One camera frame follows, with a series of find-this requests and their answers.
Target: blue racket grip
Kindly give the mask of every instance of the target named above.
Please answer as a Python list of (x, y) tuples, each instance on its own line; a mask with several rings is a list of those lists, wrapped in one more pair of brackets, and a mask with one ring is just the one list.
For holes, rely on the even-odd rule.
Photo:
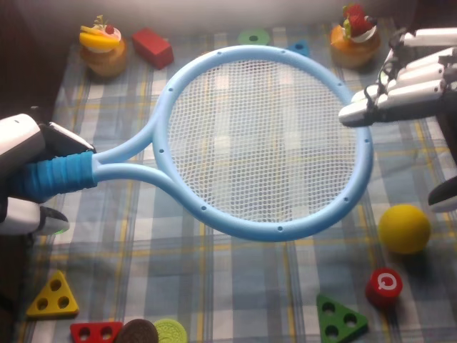
[(92, 151), (26, 164), (8, 180), (10, 193), (36, 202), (57, 194), (95, 187)]

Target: strawberry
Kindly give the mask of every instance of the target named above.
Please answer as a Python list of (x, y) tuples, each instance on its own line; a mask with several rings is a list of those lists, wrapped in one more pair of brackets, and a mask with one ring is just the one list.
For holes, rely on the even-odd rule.
[(347, 18), (348, 16), (365, 16), (365, 11), (362, 9), (362, 6), (359, 4), (349, 4), (348, 6), (343, 7), (343, 16)]
[(114, 26), (112, 26), (112, 25), (106, 25), (106, 27), (105, 27), (105, 32), (106, 32), (107, 34), (113, 34), (113, 33), (114, 33)]
[(357, 37), (373, 28), (373, 24), (365, 19), (364, 16), (349, 16), (351, 25), (351, 37)]

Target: red block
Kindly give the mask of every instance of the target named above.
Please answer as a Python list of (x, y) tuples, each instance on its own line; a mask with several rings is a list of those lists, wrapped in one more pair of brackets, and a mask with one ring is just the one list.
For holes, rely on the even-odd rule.
[(78, 323), (70, 325), (70, 332), (75, 343), (113, 343), (122, 325), (122, 322)]
[(157, 69), (168, 66), (174, 60), (171, 45), (150, 29), (142, 29), (132, 37), (136, 52), (151, 62)]
[(379, 268), (373, 272), (365, 288), (369, 302), (380, 309), (395, 304), (403, 289), (400, 275), (390, 268)]

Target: blue block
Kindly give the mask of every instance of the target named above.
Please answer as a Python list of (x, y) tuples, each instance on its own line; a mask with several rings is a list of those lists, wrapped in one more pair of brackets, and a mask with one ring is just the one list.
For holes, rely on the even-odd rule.
[(308, 48), (308, 43), (304, 39), (301, 41), (297, 41), (296, 43), (290, 45), (288, 50), (294, 51), (299, 53), (300, 55), (309, 57), (309, 48)]

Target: checkered fabric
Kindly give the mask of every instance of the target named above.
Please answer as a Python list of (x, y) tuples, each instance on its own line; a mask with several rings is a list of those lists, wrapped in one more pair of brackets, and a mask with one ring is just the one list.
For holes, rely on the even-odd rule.
[[(305, 39), (311, 58), (354, 91), (372, 83), (392, 22), (380, 21), (382, 49), (360, 71), (332, 64), (331, 27), (271, 29), (271, 45)], [(176, 61), (161, 71), (131, 49), (128, 69), (111, 81), (90, 77), (75, 47), (54, 121), (99, 151), (115, 147), (147, 122), (170, 76), (205, 51), (237, 44), (238, 34), (170, 38)], [(263, 244), (221, 234), (139, 182), (102, 182), (53, 198), (49, 206), (65, 213), (71, 228), (38, 239), (32, 249), (14, 341), (70, 342), (74, 322), (173, 318), (191, 342), (320, 342), (316, 295), (323, 292), (368, 317), (370, 331), (360, 342), (457, 342), (457, 217), (427, 207), (430, 190), (456, 174), (451, 155), (435, 119), (371, 131), (374, 170), (360, 203), (333, 227), (295, 242)], [(152, 149), (133, 160), (154, 165)], [(400, 203), (422, 208), (433, 223), (425, 253), (410, 259), (388, 254), (376, 233), (382, 213)], [(364, 295), (371, 272), (382, 266), (396, 269), (404, 283), (400, 303), (388, 314)], [(26, 321), (26, 308), (56, 269), (66, 275), (79, 315)]]

